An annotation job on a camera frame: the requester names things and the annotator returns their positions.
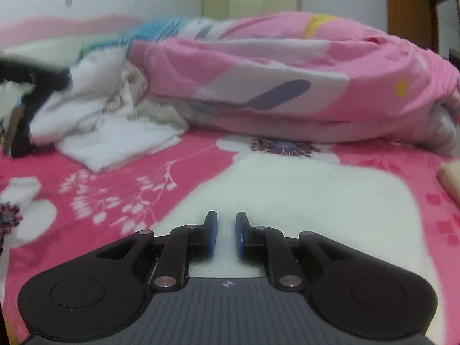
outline metal screw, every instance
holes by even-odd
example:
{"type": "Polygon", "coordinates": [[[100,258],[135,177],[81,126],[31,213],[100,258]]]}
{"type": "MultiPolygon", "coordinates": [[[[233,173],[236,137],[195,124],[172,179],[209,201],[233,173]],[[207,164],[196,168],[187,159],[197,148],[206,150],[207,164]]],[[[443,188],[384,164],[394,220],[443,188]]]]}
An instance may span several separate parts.
{"type": "Polygon", "coordinates": [[[153,283],[155,283],[157,287],[171,288],[176,284],[176,279],[172,276],[158,276],[153,283]]]}
{"type": "Polygon", "coordinates": [[[298,276],[286,275],[280,278],[280,284],[290,288],[298,287],[302,284],[302,279],[298,276]]]}

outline pink floral bed sheet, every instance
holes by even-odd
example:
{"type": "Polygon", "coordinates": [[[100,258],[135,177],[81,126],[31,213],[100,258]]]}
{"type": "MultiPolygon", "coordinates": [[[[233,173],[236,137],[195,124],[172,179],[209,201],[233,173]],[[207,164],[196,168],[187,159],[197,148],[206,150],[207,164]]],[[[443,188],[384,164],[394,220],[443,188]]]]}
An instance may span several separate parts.
{"type": "MultiPolygon", "coordinates": [[[[241,154],[240,148],[223,148],[219,143],[223,137],[222,133],[194,130],[174,147],[98,175],[57,152],[21,160],[1,158],[0,192],[14,178],[36,177],[41,184],[32,206],[36,211],[24,214],[21,237],[9,235],[0,256],[0,294],[13,343],[28,336],[17,306],[19,291],[28,279],[161,222],[197,186],[229,168],[234,156],[241,154]]],[[[254,138],[245,148],[376,168],[403,180],[418,202],[425,245],[441,282],[444,343],[460,343],[460,211],[435,178],[444,159],[380,140],[325,149],[315,144],[254,138]]]]}

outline white cloth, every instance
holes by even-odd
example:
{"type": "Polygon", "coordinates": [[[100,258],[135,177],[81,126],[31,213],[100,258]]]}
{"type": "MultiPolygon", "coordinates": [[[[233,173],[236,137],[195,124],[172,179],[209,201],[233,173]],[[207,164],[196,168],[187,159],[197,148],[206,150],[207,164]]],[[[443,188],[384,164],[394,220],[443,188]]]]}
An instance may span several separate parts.
{"type": "Polygon", "coordinates": [[[138,109],[147,81],[125,57],[125,48],[97,50],[72,68],[71,86],[34,116],[31,142],[54,144],[96,173],[177,144],[187,123],[165,124],[155,103],[138,109]]]}

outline yellow dot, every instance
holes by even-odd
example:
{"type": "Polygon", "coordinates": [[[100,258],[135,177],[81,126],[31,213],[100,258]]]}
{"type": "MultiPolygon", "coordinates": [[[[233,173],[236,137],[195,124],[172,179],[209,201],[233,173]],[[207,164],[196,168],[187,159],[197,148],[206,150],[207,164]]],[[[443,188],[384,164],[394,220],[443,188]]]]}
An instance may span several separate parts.
{"type": "Polygon", "coordinates": [[[305,39],[310,39],[316,35],[318,29],[325,23],[331,20],[337,19],[334,16],[328,16],[327,14],[314,14],[308,23],[307,30],[305,31],[305,39]]]}
{"type": "Polygon", "coordinates": [[[407,93],[409,91],[409,87],[407,86],[407,82],[403,79],[400,80],[396,84],[396,97],[397,98],[404,98],[407,96],[407,93]]]}

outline yellow stripe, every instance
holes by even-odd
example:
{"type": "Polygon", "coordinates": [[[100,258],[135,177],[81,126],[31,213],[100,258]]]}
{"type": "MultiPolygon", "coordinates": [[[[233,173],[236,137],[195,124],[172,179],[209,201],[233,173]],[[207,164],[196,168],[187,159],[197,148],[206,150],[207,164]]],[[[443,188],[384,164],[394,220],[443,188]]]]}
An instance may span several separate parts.
{"type": "Polygon", "coordinates": [[[325,23],[328,23],[337,17],[328,16],[327,14],[315,14],[308,22],[307,30],[305,31],[305,39],[311,39],[313,36],[316,35],[318,29],[325,23]]]}

